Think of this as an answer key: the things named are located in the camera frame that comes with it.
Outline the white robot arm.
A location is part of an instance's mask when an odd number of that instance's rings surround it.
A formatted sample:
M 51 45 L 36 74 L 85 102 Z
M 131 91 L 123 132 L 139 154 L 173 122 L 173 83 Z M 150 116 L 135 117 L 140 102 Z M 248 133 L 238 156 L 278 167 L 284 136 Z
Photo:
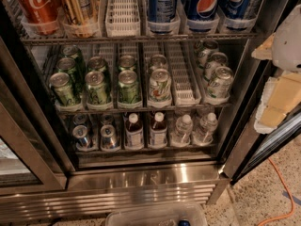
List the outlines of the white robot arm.
M 271 60 L 282 70 L 264 85 L 254 129 L 260 134 L 273 132 L 301 103 L 301 5 L 297 5 L 252 57 Z

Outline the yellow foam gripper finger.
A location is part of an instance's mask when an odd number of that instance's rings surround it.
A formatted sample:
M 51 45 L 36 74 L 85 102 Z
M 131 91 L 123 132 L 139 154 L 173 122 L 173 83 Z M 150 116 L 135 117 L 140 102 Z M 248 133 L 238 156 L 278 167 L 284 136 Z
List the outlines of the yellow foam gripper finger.
M 251 56 L 258 60 L 271 60 L 272 59 L 272 45 L 274 42 L 275 34 L 270 35 L 259 47 L 257 47 Z
M 289 112 L 301 103 L 301 73 L 284 72 L 265 83 L 257 108 L 254 129 L 270 134 L 284 121 Z

